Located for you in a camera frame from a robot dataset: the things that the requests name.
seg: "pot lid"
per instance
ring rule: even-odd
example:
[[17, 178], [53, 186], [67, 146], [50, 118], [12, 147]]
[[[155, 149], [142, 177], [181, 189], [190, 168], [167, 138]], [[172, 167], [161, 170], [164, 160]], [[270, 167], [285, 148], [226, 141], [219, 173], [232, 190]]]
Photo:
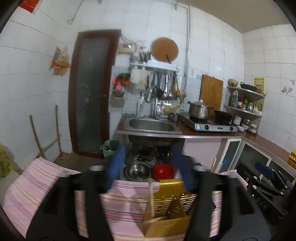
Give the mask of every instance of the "pot lid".
[[208, 106], [207, 104], [205, 104], [202, 99], [200, 99], [199, 101], [193, 102], [191, 104], [200, 106], [200, 107], [205, 108], [205, 109], [209, 109], [210, 108], [210, 106]]

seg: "ceiling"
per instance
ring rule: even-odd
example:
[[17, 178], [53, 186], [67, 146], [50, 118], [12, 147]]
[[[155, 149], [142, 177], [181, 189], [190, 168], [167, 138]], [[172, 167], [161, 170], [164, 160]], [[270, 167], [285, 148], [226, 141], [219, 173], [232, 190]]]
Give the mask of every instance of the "ceiling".
[[241, 33], [289, 23], [273, 0], [180, 0], [204, 10]]

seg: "decorative picture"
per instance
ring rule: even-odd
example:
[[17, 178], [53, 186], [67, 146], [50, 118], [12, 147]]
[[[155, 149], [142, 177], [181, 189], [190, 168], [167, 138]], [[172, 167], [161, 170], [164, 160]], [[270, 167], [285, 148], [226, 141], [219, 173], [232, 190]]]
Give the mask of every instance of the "decorative picture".
[[25, 0], [19, 6], [33, 13], [36, 7], [38, 7], [38, 4], [41, 3], [41, 1], [42, 0]]
[[264, 78], [254, 77], [254, 86], [257, 88], [257, 92], [260, 94], [264, 94], [264, 82]]

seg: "dish soap bottle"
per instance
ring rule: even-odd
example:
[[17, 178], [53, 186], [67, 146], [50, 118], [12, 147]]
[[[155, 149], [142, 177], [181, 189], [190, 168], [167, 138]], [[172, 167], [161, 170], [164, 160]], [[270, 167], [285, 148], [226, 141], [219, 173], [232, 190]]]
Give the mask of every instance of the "dish soap bottle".
[[141, 93], [141, 97], [138, 101], [138, 105], [137, 105], [137, 116], [143, 117], [144, 116], [144, 96]]
[[232, 107], [235, 107], [235, 108], [237, 108], [237, 104], [238, 104], [238, 102], [239, 102], [239, 94], [238, 94], [238, 92], [237, 92], [237, 90], [236, 91], [234, 91], [233, 93], [232, 93], [232, 96], [231, 96], [231, 106]]

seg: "gas stove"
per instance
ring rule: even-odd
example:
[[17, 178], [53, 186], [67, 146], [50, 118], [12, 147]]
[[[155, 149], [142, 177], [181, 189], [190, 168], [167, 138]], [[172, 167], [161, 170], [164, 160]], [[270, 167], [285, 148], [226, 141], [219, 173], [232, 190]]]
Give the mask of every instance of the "gas stove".
[[210, 117], [209, 120], [198, 120], [192, 119], [189, 116], [182, 116], [182, 123], [193, 131], [237, 132], [236, 125], [215, 120], [213, 117]]

